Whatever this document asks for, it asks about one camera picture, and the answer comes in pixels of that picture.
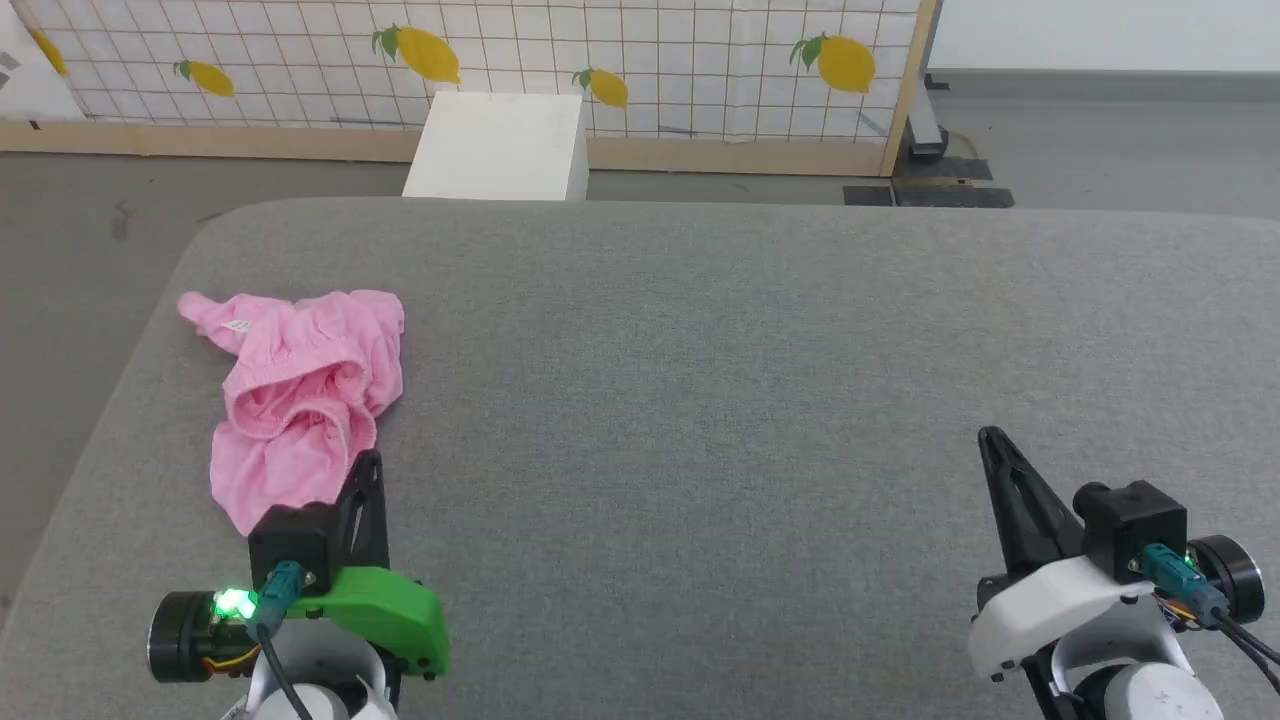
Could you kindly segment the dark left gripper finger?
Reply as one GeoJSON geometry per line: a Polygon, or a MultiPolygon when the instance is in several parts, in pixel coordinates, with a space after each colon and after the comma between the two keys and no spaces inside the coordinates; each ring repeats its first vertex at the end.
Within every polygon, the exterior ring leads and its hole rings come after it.
{"type": "Polygon", "coordinates": [[[383,460],[378,448],[355,460],[339,497],[335,566],[390,568],[383,460]]]}

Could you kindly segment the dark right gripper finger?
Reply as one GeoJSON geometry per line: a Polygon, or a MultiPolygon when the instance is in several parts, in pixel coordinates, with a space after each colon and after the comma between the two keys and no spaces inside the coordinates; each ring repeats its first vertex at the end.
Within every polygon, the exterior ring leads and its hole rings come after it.
{"type": "Polygon", "coordinates": [[[1006,574],[1023,578],[1083,555],[1079,519],[1009,434],[998,427],[983,427],[978,446],[1006,574]]]}

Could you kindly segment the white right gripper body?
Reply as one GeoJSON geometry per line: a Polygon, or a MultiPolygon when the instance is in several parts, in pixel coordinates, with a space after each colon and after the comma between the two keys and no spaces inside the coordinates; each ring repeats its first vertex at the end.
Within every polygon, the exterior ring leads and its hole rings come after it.
{"type": "Polygon", "coordinates": [[[1153,585],[1120,584],[1089,559],[1051,562],[993,596],[970,625],[966,651],[974,673],[988,678],[1050,651],[1050,676],[1107,661],[1164,659],[1164,615],[1153,585]]]}

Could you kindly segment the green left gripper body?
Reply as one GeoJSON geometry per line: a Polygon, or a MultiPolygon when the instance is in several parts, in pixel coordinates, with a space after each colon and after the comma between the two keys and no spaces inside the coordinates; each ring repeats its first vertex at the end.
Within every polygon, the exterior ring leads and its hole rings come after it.
{"type": "Polygon", "coordinates": [[[425,585],[376,566],[342,569],[325,594],[302,596],[289,619],[328,619],[406,666],[406,674],[444,676],[451,638],[444,609],[425,585]]]}

